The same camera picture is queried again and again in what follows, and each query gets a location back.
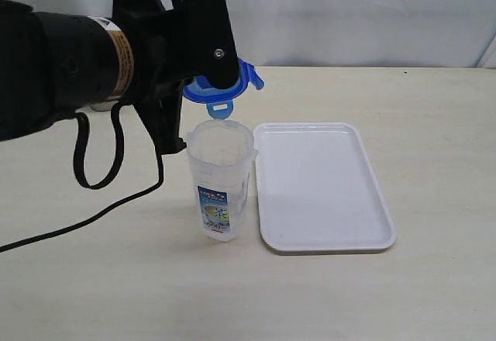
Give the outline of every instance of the plastic cup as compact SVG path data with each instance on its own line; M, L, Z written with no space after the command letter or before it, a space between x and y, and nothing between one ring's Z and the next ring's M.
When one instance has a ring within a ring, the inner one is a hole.
M208 120L188 134L188 158L201 231L228 242L246 214L253 134L232 120Z

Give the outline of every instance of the white wall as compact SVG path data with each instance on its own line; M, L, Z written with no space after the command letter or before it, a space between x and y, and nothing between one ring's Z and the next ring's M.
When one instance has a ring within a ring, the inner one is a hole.
M108 15L112 0L24 0ZM496 0L228 0L255 64L496 67Z

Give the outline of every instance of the table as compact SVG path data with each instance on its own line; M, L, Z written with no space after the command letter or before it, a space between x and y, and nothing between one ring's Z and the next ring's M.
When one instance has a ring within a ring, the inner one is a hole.
M376 255L279 257L260 242L252 184L231 243L198 229L186 154L166 184L70 235L0 255L0 330L17 341L493 340L496 333L496 72L265 67L233 119L358 128L398 229ZM207 119L184 103L182 133ZM93 181L113 157L91 113ZM156 164L131 108L126 158L103 191L71 173L74 122L0 143L0 242L86 219L151 185Z

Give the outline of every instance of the white plastic tray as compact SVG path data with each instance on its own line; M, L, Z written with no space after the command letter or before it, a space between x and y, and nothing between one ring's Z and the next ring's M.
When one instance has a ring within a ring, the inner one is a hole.
M277 253L380 252L396 232L360 135L341 122L254 130L260 232Z

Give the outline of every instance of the blue plastic lid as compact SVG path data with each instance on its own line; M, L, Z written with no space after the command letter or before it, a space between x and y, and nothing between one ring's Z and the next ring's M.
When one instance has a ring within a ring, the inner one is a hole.
M234 110L233 99L248 88L249 82L258 91L265 85L255 67L239 58L239 79L231 88L213 88L207 78L200 75L184 88L184 96L190 101L205 103L208 114L213 119L227 119Z

